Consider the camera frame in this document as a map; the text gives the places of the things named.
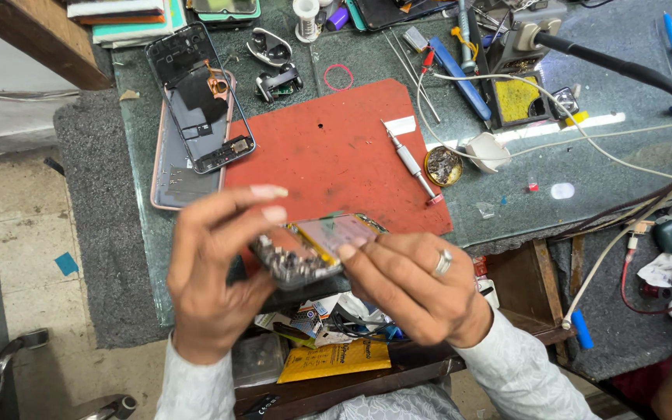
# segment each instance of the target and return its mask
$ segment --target hand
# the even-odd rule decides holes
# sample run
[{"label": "hand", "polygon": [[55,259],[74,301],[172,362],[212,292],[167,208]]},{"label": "hand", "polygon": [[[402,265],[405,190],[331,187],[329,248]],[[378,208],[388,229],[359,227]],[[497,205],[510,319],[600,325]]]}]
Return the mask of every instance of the hand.
[{"label": "hand", "polygon": [[274,185],[238,187],[198,199],[178,215],[166,283],[175,307],[173,345],[188,362],[223,358],[276,289],[265,271],[232,285],[226,278],[242,248],[287,218],[278,205],[248,207],[286,195]]},{"label": "hand", "polygon": [[[342,245],[339,257],[352,280],[352,293],[374,303],[421,345],[447,340],[470,348],[489,333],[492,312],[476,291],[471,257],[428,233],[381,234]],[[440,252],[453,254],[442,276],[432,274]]]}]

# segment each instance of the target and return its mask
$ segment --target sleeve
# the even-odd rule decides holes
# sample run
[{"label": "sleeve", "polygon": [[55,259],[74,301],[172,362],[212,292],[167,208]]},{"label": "sleeve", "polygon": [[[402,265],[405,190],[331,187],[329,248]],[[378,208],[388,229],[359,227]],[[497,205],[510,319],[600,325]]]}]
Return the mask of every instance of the sleeve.
[{"label": "sleeve", "polygon": [[154,420],[232,420],[235,389],[232,386],[232,358],[193,365],[178,355],[173,335],[165,350],[165,375]]},{"label": "sleeve", "polygon": [[549,362],[543,343],[493,310],[489,334],[455,351],[503,418],[595,420],[583,394]]}]

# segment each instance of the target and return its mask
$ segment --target screwdriver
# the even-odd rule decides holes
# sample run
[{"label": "screwdriver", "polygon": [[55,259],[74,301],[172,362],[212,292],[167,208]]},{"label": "screwdriver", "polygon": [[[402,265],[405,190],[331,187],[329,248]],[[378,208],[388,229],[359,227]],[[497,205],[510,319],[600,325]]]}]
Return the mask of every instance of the screwdriver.
[{"label": "screwdriver", "polygon": [[383,126],[387,131],[387,135],[390,138],[390,141],[392,141],[393,145],[396,147],[396,153],[398,153],[398,157],[401,158],[403,164],[406,166],[406,169],[408,169],[408,172],[411,174],[412,177],[415,177],[416,180],[419,181],[419,184],[424,188],[424,191],[429,196],[427,205],[434,205],[440,203],[443,199],[442,193],[435,195],[434,192],[432,192],[432,188],[429,187],[427,181],[425,181],[424,177],[422,177],[422,169],[417,164],[417,161],[414,159],[414,156],[412,156],[411,153],[408,151],[408,149],[406,149],[406,146],[402,145],[401,142],[398,141],[396,136],[393,135],[393,132],[391,132],[390,129],[387,128],[387,126],[385,125],[385,121],[380,119],[380,122],[383,123]]}]

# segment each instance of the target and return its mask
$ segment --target floor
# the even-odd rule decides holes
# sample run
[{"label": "floor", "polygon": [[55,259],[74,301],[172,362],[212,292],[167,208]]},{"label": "floor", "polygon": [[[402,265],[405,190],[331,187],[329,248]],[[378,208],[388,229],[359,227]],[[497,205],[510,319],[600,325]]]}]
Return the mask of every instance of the floor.
[{"label": "floor", "polygon": [[[14,377],[22,420],[78,418],[99,397],[129,394],[131,417],[152,418],[162,386],[165,341],[96,349],[87,290],[65,178],[45,166],[55,147],[0,156],[0,279],[10,338],[48,327],[48,346],[18,353]],[[80,270],[62,274],[54,259],[70,253]],[[453,401],[467,420],[499,418],[468,371],[452,376]],[[579,378],[589,396],[597,390]]]}]

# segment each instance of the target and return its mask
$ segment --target fingernail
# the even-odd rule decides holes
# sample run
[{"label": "fingernail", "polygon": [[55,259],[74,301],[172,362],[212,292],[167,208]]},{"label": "fingernail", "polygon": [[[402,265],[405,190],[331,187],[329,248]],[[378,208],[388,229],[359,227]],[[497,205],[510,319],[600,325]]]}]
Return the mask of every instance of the fingernail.
[{"label": "fingernail", "polygon": [[281,205],[272,205],[261,209],[264,218],[273,224],[281,224],[287,221],[287,210]]},{"label": "fingernail", "polygon": [[278,185],[251,185],[250,191],[253,195],[261,198],[276,198],[278,196],[289,195],[289,191],[285,187],[279,187]]},{"label": "fingernail", "polygon": [[368,240],[365,238],[355,238],[354,241],[352,241],[352,245],[358,248],[366,243],[368,243]]},{"label": "fingernail", "polygon": [[337,250],[336,253],[338,254],[338,257],[344,261],[348,260],[351,257],[354,256],[354,254],[357,253],[357,248],[354,248],[352,245],[349,245],[348,243],[345,243],[344,245],[341,245]]}]

